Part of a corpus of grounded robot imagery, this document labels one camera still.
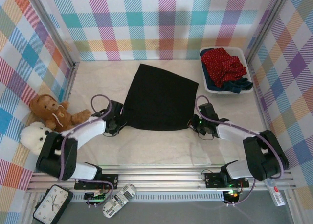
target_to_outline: white plastic tray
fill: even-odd
[[[228,54],[230,54],[231,56],[238,56],[240,62],[243,64],[243,66],[246,67],[246,75],[244,75],[243,77],[246,77],[248,78],[248,81],[251,81],[252,82],[252,79],[251,79],[251,76],[250,76],[250,72],[249,72],[249,69],[248,69],[248,65],[246,64],[246,59],[245,59],[245,56],[244,56],[244,53],[243,51],[240,49],[240,48],[237,48],[237,47],[219,47],[219,46],[216,46],[216,47],[204,47],[200,50],[200,53],[201,51],[203,51],[204,49],[211,49],[211,48],[214,48],[214,49],[217,49],[217,48],[224,48],[226,50],[226,52]],[[208,91],[209,93],[216,93],[216,94],[237,94],[237,93],[233,93],[233,92],[230,92],[230,91],[213,91],[213,90],[209,90],[208,87],[207,87],[207,84],[206,84],[206,79],[205,79],[205,75],[204,75],[204,72],[202,70],[202,67],[201,67],[201,71],[202,71],[202,75],[203,75],[203,80],[204,80],[204,87],[205,87],[205,90]],[[240,91],[240,94],[242,93],[251,93],[253,91],[253,87],[249,90],[241,90]]]

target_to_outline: red polka dot cloth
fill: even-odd
[[[202,57],[214,84],[221,88],[227,81],[237,81],[246,75],[246,67],[237,56],[231,56],[223,48],[208,50]]]

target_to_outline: white floor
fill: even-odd
[[[145,60],[81,62],[69,101],[69,112],[85,108],[92,111],[91,98],[105,94],[124,103],[128,89],[140,63],[159,67],[199,83],[198,93],[204,89],[200,60]],[[248,129],[263,129],[254,94],[215,95],[210,97],[219,118]],[[95,100],[95,108],[106,108],[107,101]],[[191,129],[156,132],[125,127],[113,138],[99,135],[78,150],[78,161],[98,165],[124,164],[222,164],[244,159],[242,147],[225,140],[203,141]]]

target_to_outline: clock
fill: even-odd
[[[72,198],[72,192],[61,186],[53,185],[35,207],[33,218],[44,224],[57,223]]]

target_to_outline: stuffed toy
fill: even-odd
[[[35,155],[39,155],[44,146],[45,138],[51,131],[43,123],[34,122],[22,130],[21,144]],[[56,150],[55,154],[60,155],[61,152]]]
[[[70,130],[75,125],[85,122],[91,116],[91,112],[87,109],[74,115],[69,114],[67,112],[68,101],[58,104],[48,94],[43,94],[32,99],[29,106],[36,116],[45,121],[46,127],[57,132]]]

